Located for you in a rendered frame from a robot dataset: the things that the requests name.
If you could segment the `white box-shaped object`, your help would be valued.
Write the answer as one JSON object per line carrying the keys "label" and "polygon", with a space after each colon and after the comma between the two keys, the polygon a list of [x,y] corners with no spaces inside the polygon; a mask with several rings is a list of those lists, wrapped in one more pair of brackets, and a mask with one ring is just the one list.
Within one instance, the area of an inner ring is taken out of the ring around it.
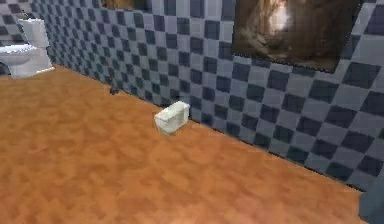
{"label": "white box-shaped object", "polygon": [[176,132],[188,122],[189,110],[190,105],[182,101],[164,108],[154,116],[157,129],[166,135]]}

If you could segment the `white toilet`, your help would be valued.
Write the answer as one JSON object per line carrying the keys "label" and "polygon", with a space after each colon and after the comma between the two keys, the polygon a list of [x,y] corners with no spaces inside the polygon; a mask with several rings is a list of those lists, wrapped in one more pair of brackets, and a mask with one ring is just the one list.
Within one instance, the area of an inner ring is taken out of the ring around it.
{"label": "white toilet", "polygon": [[54,70],[47,48],[50,46],[42,19],[18,19],[27,39],[26,44],[0,47],[0,62],[13,79],[29,78]]}

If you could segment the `brown framed wall picture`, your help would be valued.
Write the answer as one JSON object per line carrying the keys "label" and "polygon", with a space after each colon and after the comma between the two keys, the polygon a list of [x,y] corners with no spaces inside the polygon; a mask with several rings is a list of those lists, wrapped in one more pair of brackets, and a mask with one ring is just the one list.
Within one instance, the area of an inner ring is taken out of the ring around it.
{"label": "brown framed wall picture", "polygon": [[363,0],[237,0],[232,52],[332,73]]}

